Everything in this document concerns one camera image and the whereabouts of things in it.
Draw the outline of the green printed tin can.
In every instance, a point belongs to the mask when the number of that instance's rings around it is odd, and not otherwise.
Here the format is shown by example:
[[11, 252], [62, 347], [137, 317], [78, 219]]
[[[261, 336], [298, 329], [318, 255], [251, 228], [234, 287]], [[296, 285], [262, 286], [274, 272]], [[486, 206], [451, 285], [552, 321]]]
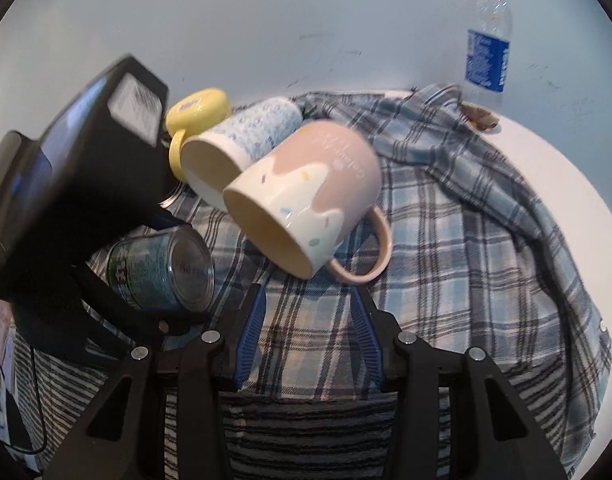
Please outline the green printed tin can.
[[214, 294], [214, 263], [192, 226], [175, 226], [117, 242], [106, 282], [141, 311], [204, 312]]

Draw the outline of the blue patterned white cup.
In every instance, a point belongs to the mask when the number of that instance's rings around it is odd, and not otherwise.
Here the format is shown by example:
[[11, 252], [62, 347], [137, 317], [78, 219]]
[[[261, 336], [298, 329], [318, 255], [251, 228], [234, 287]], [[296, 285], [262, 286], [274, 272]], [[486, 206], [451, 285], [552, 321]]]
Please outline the blue patterned white cup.
[[303, 123], [294, 101], [274, 96], [226, 118], [180, 148], [187, 184], [208, 206], [226, 209], [222, 191]]

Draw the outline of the blue plaid shirt cloth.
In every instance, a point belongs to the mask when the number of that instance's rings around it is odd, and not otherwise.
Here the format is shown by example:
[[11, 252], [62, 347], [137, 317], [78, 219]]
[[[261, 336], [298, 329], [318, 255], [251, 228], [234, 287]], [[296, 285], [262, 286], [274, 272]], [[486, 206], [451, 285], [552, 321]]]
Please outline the blue plaid shirt cloth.
[[[298, 105], [356, 129], [379, 156], [394, 252], [372, 284], [376, 305], [433, 346], [483, 348], [572, 474], [594, 437], [611, 338], [551, 212], [460, 101], [453, 86], [429, 86], [405, 99], [309, 93]], [[213, 253], [216, 312], [259, 282], [269, 300], [262, 333], [353, 330], [349, 290], [329, 274], [291, 278], [191, 192], [172, 213]]]

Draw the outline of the clear plastic water bottle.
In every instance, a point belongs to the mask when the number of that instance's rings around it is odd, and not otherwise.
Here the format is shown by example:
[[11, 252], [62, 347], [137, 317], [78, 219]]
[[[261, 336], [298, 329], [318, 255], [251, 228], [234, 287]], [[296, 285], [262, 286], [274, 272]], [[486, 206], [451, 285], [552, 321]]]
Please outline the clear plastic water bottle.
[[466, 2], [463, 99], [500, 112], [510, 58], [512, 12], [507, 0]]

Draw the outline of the small brown dish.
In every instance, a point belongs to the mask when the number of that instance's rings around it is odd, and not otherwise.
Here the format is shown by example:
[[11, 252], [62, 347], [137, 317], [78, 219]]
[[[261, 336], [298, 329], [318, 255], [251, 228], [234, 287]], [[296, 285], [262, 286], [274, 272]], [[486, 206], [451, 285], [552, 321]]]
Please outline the small brown dish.
[[466, 120], [477, 130], [492, 131], [499, 124], [499, 118], [488, 108], [473, 103], [462, 102], [460, 110]]

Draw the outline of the yellow plastic mug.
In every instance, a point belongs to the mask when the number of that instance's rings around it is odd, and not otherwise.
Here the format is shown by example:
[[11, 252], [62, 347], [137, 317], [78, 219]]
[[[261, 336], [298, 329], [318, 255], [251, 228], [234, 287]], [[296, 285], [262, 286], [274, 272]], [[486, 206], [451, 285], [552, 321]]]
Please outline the yellow plastic mug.
[[180, 182], [186, 183], [180, 162], [182, 144], [231, 115], [227, 93], [218, 88], [194, 92], [169, 109], [165, 118], [165, 128], [170, 136], [168, 161], [172, 173]]

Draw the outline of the beige steel tumbler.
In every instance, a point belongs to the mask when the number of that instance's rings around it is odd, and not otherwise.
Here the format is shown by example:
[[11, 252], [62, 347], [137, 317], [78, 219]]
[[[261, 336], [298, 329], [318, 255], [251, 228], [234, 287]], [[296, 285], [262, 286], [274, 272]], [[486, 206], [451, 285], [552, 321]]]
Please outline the beige steel tumbler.
[[176, 184], [172, 187], [169, 193], [160, 201], [160, 206], [163, 208], [168, 208], [171, 204], [175, 203], [178, 198], [184, 194], [184, 189], [187, 185], [184, 182], [177, 181]]

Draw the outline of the striped grey cloth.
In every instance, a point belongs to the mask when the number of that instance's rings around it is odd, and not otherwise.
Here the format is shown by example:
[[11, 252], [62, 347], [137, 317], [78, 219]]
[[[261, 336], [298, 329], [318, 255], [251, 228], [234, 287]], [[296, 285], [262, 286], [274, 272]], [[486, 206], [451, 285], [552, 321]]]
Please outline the striped grey cloth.
[[[253, 377], [221, 398], [238, 479], [376, 479], [391, 437], [395, 398], [370, 386], [355, 332], [262, 333]], [[45, 471], [108, 377], [12, 344], [13, 399]]]

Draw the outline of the pink and white mug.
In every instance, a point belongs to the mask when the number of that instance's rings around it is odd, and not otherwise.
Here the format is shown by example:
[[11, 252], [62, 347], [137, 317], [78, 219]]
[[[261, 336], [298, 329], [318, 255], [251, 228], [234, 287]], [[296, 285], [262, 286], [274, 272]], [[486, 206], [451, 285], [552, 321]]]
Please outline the pink and white mug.
[[[284, 272], [310, 280], [326, 268], [341, 283], [362, 285], [386, 269], [393, 235], [376, 204], [382, 188], [378, 156], [352, 128], [319, 119], [300, 127], [222, 192], [227, 211], [248, 240]], [[367, 219], [378, 240], [371, 270], [346, 270], [335, 252]]]

